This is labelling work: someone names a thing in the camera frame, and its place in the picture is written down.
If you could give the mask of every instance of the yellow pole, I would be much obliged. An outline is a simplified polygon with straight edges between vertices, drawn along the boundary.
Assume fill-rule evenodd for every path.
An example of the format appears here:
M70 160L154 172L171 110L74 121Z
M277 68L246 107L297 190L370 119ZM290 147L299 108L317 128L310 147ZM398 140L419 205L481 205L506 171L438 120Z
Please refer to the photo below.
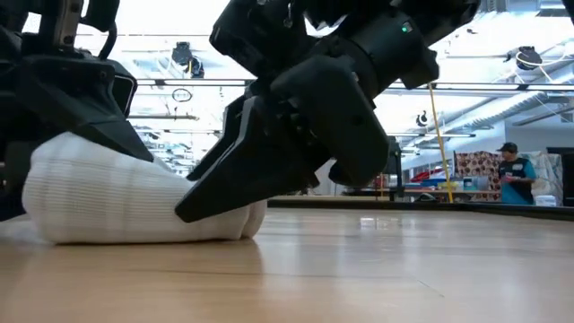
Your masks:
M439 120L437 118L437 109L434 103L434 91L432 90L432 83L429 83L429 90L430 90L430 104L432 105L432 118L434 119L434 128L437 130L437 139L439 140L440 156L442 157L442 169L445 171L445 177L447 178L448 202L453 203L452 187L450 186L450 174L448 174L447 156L445 155L445 145L442 143L442 137L440 136Z

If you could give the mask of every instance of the wooden table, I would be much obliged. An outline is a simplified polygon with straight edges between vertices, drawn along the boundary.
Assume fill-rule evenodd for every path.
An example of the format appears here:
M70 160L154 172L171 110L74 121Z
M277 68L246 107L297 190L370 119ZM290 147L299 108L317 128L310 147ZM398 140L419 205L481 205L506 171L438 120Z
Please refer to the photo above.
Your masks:
M1 323L570 323L574 223L271 210L255 241L50 247L0 224Z

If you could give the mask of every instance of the cap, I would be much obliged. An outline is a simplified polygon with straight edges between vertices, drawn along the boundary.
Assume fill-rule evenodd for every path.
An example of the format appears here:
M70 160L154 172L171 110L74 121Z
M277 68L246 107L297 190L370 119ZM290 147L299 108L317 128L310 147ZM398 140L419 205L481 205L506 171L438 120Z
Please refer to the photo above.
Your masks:
M498 152L518 153L518 146L514 143L505 143Z

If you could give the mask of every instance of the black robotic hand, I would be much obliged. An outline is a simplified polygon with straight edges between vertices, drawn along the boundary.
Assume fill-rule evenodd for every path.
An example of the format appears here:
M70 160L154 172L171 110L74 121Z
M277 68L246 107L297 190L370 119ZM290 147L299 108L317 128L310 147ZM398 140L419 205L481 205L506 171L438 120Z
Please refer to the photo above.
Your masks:
M176 208L186 222L318 184L359 187L385 169L388 141L373 99L400 79L439 77L428 46L470 22L480 0L230 0L210 41L257 76L227 107L223 138ZM321 39L305 19L335 26Z

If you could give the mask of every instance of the white sock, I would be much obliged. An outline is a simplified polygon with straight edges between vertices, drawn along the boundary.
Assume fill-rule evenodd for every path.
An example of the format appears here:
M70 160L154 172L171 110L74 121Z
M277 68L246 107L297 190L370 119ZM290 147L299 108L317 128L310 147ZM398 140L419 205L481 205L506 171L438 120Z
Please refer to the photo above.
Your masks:
M64 133L32 155L22 202L43 238L55 243L237 240L257 233L266 201L181 221L174 207L193 185L162 161L137 160Z

